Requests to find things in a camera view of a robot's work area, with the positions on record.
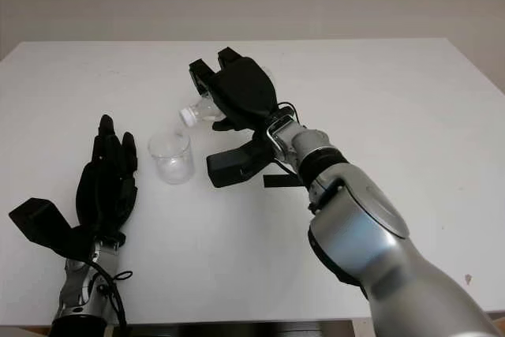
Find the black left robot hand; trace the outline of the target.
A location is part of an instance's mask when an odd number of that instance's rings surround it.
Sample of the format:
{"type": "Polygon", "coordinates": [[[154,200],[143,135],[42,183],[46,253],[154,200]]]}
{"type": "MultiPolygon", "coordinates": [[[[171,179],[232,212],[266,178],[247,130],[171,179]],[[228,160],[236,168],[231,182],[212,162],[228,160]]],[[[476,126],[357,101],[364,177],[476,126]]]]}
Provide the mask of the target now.
{"type": "Polygon", "coordinates": [[[124,238],[122,227],[137,198],[137,165],[133,135],[126,132],[118,138],[112,117],[103,115],[91,160],[84,166],[77,187],[76,210],[81,226],[101,238],[124,238]]]}

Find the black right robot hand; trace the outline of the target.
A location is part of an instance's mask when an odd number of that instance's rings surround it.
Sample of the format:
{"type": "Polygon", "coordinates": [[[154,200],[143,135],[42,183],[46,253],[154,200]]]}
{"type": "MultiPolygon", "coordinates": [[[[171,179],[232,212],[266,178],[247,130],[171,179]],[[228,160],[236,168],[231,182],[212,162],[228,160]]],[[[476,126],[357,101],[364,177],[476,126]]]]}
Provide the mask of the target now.
{"type": "Polygon", "coordinates": [[[274,85],[250,57],[230,47],[218,53],[220,71],[213,71],[203,60],[189,65],[189,73],[200,95],[209,95],[224,114],[214,122],[214,131],[262,129],[278,109],[274,85]]]}

